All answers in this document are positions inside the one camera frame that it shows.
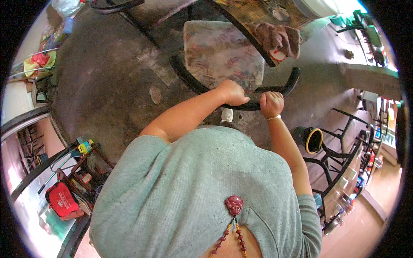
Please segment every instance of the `light green sweater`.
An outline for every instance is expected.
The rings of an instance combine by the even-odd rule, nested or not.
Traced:
[[[97,199],[90,238],[103,258],[199,257],[231,221],[231,195],[243,198],[238,223],[264,258],[319,255],[314,198],[296,196],[287,162],[218,126],[169,146],[152,135],[133,140]]]

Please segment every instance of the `yellow rim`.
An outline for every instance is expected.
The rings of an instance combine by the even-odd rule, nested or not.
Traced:
[[[321,134],[321,141],[320,141],[320,144],[319,144],[318,148],[321,147],[321,143],[323,142],[323,132],[322,132],[320,129],[318,129],[318,128],[315,128],[314,130],[312,130],[311,133],[309,134],[308,138],[307,138],[307,143],[306,143],[306,151],[308,152],[308,154],[314,154],[314,153],[317,152],[317,151],[311,152],[311,151],[309,150],[309,141],[310,141],[310,138],[311,138],[311,136],[313,135],[313,133],[315,133],[315,132],[317,132],[317,131],[320,132],[320,134]]]

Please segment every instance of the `hand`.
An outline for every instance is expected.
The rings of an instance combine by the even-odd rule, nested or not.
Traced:
[[[221,82],[214,90],[220,92],[225,104],[230,106],[239,106],[249,101],[249,97],[244,96],[244,89],[232,80]]]
[[[284,108],[284,97],[279,92],[267,91],[259,97],[259,105],[266,119],[273,118],[281,114]]]

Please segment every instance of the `brown towel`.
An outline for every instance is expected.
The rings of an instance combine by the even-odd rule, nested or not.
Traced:
[[[263,22],[255,27],[254,35],[265,51],[278,49],[294,59],[300,55],[300,31],[297,29]]]

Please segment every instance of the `red pendant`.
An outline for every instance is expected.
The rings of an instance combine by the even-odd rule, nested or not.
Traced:
[[[244,201],[236,195],[230,196],[225,200],[225,206],[227,206],[227,209],[232,216],[238,215],[241,212],[243,205]]]

